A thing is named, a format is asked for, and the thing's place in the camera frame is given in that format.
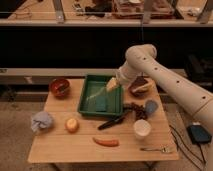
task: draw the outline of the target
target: paper cup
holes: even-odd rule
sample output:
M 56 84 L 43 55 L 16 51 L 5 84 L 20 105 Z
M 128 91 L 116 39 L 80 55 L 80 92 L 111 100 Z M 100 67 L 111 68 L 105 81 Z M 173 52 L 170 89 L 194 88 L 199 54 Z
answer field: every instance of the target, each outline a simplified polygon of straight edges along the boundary
M 137 120 L 133 125 L 135 137 L 138 140 L 144 139 L 151 132 L 151 125 L 146 120 Z

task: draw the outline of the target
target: carrot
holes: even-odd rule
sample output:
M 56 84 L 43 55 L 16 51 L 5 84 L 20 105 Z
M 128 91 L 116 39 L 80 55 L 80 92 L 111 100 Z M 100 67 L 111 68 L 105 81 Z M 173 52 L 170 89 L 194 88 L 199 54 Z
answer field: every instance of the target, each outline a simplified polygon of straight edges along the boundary
M 93 141 L 99 145 L 106 146 L 106 147 L 116 147 L 119 146 L 118 140 L 99 140 L 93 137 Z

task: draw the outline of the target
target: metal fork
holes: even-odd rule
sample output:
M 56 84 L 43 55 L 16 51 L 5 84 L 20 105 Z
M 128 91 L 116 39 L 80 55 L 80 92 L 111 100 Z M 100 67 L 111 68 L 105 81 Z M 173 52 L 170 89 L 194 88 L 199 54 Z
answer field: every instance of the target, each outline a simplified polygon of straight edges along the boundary
M 141 151 L 160 151 L 161 153 L 172 153 L 172 149 L 170 147 L 163 148 L 140 148 Z

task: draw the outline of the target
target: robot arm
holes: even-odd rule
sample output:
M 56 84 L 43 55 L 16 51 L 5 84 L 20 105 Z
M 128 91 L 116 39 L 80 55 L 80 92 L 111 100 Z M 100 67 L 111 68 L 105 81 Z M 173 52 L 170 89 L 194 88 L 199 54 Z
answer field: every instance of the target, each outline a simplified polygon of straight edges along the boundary
M 130 47 L 126 51 L 126 62 L 116 72 L 117 82 L 122 85 L 129 84 L 139 73 L 146 73 L 213 135 L 213 95 L 160 65 L 154 59 L 156 56 L 157 51 L 153 45 Z M 205 170 L 212 169 L 213 148 Z

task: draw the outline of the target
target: green plastic tray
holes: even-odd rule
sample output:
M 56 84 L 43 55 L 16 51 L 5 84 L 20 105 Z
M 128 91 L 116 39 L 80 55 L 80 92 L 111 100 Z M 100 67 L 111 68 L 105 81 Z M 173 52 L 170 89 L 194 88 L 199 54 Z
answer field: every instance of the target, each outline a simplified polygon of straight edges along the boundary
M 117 117 L 123 114 L 123 89 L 121 86 L 106 92 L 106 84 L 112 76 L 87 75 L 81 92 L 78 112 L 83 116 Z M 97 98 L 106 99 L 106 110 L 97 111 Z

